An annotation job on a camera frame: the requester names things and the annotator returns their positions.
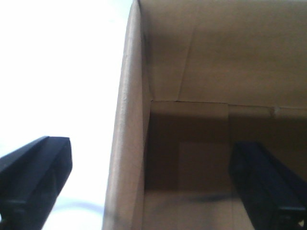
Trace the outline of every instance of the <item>cardboard box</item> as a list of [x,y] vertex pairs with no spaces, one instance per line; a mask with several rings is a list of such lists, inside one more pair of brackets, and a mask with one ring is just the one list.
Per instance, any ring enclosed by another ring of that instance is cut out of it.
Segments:
[[307,179],[306,30],[304,1],[134,1],[103,229],[253,229],[239,140]]

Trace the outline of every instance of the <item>box floor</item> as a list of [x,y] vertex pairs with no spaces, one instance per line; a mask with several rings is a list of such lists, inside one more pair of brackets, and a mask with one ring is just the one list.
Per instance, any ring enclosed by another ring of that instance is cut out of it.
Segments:
[[307,179],[307,119],[282,109],[153,102],[143,230],[253,229],[228,176],[231,146],[260,141]]

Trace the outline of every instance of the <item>brown cardboard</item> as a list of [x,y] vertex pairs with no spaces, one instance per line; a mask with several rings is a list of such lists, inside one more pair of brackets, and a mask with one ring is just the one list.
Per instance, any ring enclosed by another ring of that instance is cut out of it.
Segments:
[[121,70],[105,202],[106,230],[140,229],[142,223],[143,153],[150,98],[142,71],[140,16],[135,1],[127,25]]
[[306,30],[304,1],[134,1],[103,229],[252,230],[239,140],[307,180]]

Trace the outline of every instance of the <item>white background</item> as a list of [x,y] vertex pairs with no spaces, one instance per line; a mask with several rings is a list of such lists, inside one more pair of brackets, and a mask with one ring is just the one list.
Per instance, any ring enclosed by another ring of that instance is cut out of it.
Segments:
[[99,230],[131,0],[0,1],[0,156],[70,137],[73,170],[44,230]]

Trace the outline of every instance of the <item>cardboard wall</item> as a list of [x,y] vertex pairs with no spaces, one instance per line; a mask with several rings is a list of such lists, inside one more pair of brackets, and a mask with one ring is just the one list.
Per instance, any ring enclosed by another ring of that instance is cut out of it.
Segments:
[[141,0],[155,101],[307,108],[307,2]]
[[143,153],[150,97],[142,66],[140,8],[135,1],[127,25],[120,78],[104,230],[141,229],[144,194]]

